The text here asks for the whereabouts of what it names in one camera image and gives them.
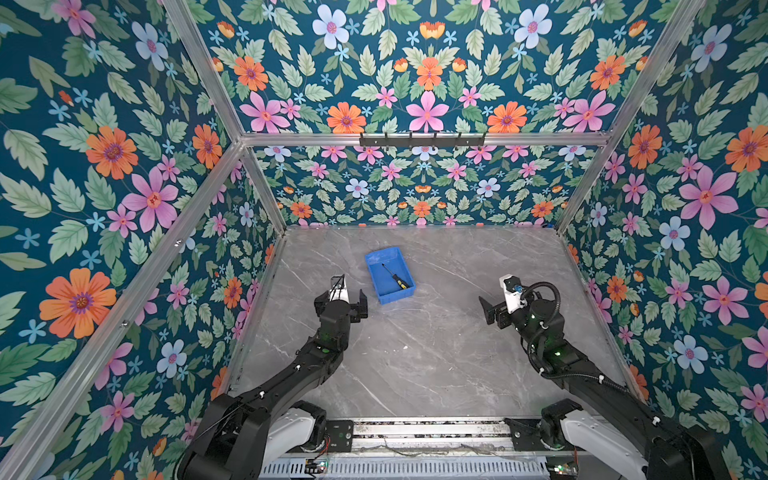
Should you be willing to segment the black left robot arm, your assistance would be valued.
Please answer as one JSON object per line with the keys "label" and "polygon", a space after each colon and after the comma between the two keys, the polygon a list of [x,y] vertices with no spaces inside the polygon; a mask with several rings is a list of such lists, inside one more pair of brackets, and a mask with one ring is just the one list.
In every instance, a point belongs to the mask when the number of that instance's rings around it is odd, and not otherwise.
{"label": "black left robot arm", "polygon": [[364,292],[349,300],[345,275],[314,299],[320,322],[295,359],[262,385],[208,405],[176,467],[177,479],[257,479],[262,468],[291,449],[324,441],[325,411],[301,398],[341,365],[350,329],[368,317]]}

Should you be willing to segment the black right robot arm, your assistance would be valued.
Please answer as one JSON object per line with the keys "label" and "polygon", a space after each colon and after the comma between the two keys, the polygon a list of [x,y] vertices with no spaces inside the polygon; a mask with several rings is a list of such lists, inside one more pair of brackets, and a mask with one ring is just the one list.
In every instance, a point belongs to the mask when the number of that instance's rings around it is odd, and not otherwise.
{"label": "black right robot arm", "polygon": [[729,478],[711,433],[656,413],[566,339],[555,285],[514,275],[499,284],[503,302],[480,301],[487,324],[514,329],[535,372],[570,395],[541,411],[545,447],[581,448],[625,479]]}

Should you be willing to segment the yellow black handled screwdriver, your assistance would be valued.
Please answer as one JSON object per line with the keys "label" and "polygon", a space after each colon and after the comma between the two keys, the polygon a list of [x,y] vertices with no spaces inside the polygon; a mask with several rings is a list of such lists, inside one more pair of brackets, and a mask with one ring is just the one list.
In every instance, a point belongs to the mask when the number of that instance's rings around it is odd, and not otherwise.
{"label": "yellow black handled screwdriver", "polygon": [[391,278],[395,281],[401,290],[407,290],[410,288],[410,285],[395,272],[393,272],[386,264],[382,263],[381,266],[391,276]]}

